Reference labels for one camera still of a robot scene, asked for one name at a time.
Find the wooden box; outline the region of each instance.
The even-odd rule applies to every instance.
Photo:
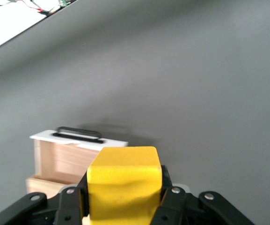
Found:
[[[101,138],[103,143],[54,136],[46,130],[31,136],[35,146],[35,174],[26,180],[27,192],[43,192],[47,198],[61,188],[77,184],[103,147],[124,147],[128,142]]]

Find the yellow block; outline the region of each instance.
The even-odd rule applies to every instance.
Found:
[[[91,225],[149,225],[160,204],[155,147],[103,148],[87,170]]]

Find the black handle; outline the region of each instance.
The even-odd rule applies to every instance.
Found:
[[[101,133],[94,130],[85,130],[85,129],[72,128],[72,127],[58,127],[56,131],[57,131],[56,133],[52,134],[55,137],[63,137],[63,138],[69,138],[69,139],[74,139],[78,141],[86,141],[86,142],[93,142],[93,143],[99,143],[99,144],[104,143],[103,140],[100,140],[100,138],[102,137]],[[62,134],[61,132],[64,132],[64,131],[73,131],[73,132],[70,132],[71,135]],[[93,138],[75,136],[73,134],[86,135],[86,136],[91,136]]]

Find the silver screw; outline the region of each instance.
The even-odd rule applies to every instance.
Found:
[[[173,193],[175,193],[175,194],[178,194],[178,193],[181,192],[181,190],[180,190],[178,187],[173,187],[173,188],[171,189],[171,191],[172,191]]]
[[[67,191],[66,191],[66,193],[68,193],[68,194],[72,194],[74,192],[74,189],[68,189]]]
[[[36,201],[40,198],[39,195],[34,195],[33,197],[31,197],[31,201]]]
[[[214,200],[214,196],[211,194],[211,193],[206,193],[204,195],[204,197],[207,199],[207,200]]]

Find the white lid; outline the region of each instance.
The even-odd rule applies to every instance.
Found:
[[[106,138],[99,139],[103,141],[103,143],[95,143],[95,142],[86,142],[86,141],[79,141],[79,140],[74,140],[74,139],[69,139],[69,138],[57,137],[57,136],[53,136],[54,133],[56,133],[55,130],[45,130],[43,132],[30,136],[30,138],[41,140],[41,141],[58,143],[58,144],[77,144],[77,147],[85,148],[85,149],[92,149],[92,150],[97,150],[97,151],[102,150],[104,147],[128,146],[128,142],[111,140],[111,139],[106,139]],[[75,136],[89,137],[85,135],[75,135]]]

